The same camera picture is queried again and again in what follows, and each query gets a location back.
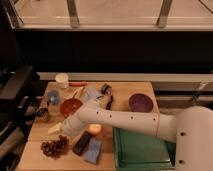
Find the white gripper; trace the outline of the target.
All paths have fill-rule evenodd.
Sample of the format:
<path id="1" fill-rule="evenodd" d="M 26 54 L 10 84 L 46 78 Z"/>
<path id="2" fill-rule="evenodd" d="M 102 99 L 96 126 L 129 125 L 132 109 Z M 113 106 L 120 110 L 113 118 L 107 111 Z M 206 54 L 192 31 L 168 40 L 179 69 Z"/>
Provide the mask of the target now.
<path id="1" fill-rule="evenodd" d="M 48 134 L 56 134 L 63 132 L 65 135 L 72 138 L 79 135 L 87 125 L 87 120 L 78 115 L 74 114 L 67 117 L 62 123 L 59 122 L 48 129 Z"/>

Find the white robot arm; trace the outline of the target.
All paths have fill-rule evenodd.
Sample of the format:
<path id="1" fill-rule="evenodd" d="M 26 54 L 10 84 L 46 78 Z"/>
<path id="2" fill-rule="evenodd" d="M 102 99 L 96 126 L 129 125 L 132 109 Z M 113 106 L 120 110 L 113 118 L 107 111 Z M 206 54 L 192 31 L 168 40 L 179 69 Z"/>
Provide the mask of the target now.
<path id="1" fill-rule="evenodd" d="M 88 101 L 48 130 L 77 136 L 87 124 L 105 124 L 176 143 L 175 171 L 213 171 L 213 110 L 192 106 L 176 115 L 111 111 Z"/>

